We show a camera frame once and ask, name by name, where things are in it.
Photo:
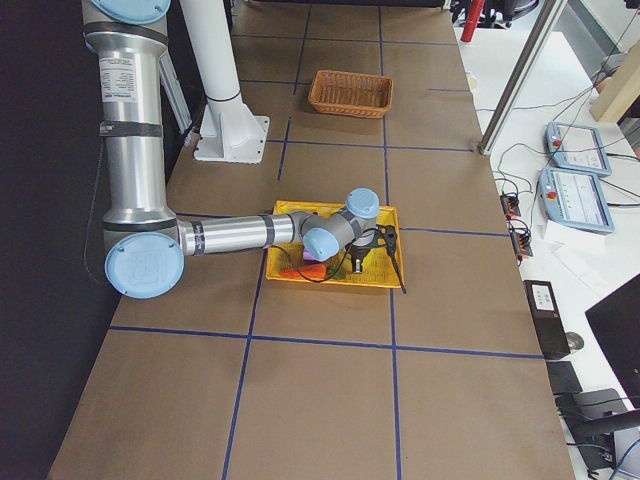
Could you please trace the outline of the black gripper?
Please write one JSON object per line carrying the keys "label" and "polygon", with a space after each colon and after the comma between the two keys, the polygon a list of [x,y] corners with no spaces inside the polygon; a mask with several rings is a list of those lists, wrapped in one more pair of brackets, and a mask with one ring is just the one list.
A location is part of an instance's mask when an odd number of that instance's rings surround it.
{"label": "black gripper", "polygon": [[364,260],[375,248],[379,247],[380,232],[377,226],[366,229],[354,242],[349,244],[351,270],[354,274],[362,274]]}

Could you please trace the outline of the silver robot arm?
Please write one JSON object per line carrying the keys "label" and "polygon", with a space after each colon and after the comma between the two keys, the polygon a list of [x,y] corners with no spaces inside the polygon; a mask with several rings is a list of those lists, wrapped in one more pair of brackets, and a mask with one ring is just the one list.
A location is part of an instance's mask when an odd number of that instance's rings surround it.
{"label": "silver robot arm", "polygon": [[[318,261],[368,248],[380,205],[351,191],[327,216],[284,215],[181,221],[168,207],[161,113],[161,62],[168,52],[166,1],[86,1],[84,39],[100,70],[111,206],[103,219],[108,281],[136,299],[160,296],[181,279],[189,256],[300,243]],[[244,103],[224,5],[185,1],[184,21],[206,106],[198,159],[257,164],[270,121]]]}

